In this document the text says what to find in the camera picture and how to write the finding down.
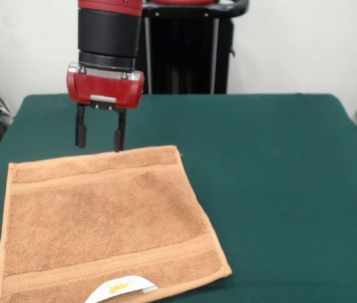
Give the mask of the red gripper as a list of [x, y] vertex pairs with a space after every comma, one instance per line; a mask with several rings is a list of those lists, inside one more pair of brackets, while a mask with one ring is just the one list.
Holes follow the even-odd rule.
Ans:
[[107, 71], [71, 63], [67, 69], [66, 83], [70, 99], [78, 103], [75, 145], [78, 148], [86, 146], [85, 105], [100, 102], [107, 107], [115, 106], [113, 111], [118, 114], [118, 126], [114, 133], [114, 152], [123, 151], [126, 109], [135, 109], [139, 105], [144, 88], [144, 73]]

